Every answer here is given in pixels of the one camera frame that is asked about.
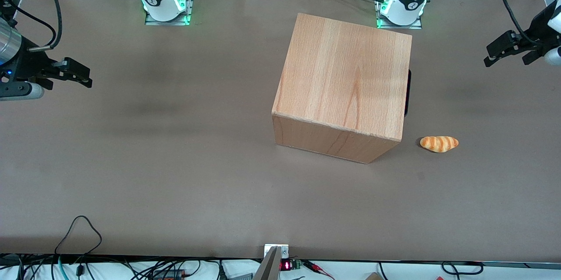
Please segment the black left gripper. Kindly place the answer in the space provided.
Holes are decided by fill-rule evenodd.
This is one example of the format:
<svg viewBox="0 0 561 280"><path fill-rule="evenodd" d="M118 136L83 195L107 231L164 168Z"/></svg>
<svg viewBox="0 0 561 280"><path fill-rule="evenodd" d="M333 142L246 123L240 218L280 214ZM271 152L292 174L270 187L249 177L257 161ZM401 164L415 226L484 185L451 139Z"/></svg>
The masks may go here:
<svg viewBox="0 0 561 280"><path fill-rule="evenodd" d="M525 66L528 66L543 56L536 49L549 50L560 46L560 30L556 30L556 27L560 27L560 9L544 8L533 17L529 28L525 30L529 40L532 40L535 44L523 39L522 46L520 46L521 35L513 30L505 31L487 45L488 56L483 60L485 66L491 67L505 57L521 53L525 53L522 61Z"/></svg>

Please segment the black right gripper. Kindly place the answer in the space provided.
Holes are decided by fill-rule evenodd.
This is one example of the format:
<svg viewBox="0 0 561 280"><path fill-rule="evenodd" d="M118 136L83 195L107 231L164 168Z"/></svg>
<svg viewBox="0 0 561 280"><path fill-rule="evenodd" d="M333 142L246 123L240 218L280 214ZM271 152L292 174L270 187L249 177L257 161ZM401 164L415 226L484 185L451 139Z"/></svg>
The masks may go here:
<svg viewBox="0 0 561 280"><path fill-rule="evenodd" d="M8 81L26 81L38 84L47 90L53 89L52 80L73 81L86 88L92 87L90 68L80 62L64 57L59 62L51 60L45 52L28 52L28 48L35 48L36 44L22 37L21 47L13 58L1 65L1 78ZM58 76L46 74L45 69L53 67Z"/></svg>

